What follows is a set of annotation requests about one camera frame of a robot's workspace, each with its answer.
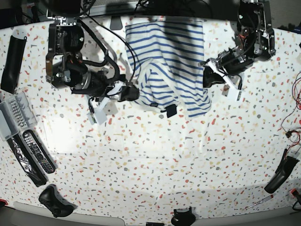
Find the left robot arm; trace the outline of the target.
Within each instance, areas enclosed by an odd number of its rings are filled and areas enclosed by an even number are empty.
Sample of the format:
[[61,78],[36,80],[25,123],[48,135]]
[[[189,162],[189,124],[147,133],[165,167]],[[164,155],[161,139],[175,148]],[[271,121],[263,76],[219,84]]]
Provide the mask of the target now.
[[267,0],[242,0],[238,8],[236,46],[202,62],[203,86],[225,84],[227,97],[242,98],[242,72],[254,62],[269,61],[276,53],[270,3]]

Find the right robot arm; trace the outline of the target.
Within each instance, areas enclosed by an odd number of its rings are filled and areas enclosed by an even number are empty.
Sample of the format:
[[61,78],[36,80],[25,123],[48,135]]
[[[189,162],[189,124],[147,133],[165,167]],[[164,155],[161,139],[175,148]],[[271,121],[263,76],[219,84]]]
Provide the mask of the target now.
[[[103,61],[82,58],[85,32],[103,51]],[[92,124],[102,124],[107,120],[104,108],[111,100],[123,102],[139,98],[139,89],[120,73],[109,50],[82,20],[69,22],[58,18],[49,26],[46,80],[57,89],[69,87],[72,94],[85,95]]]

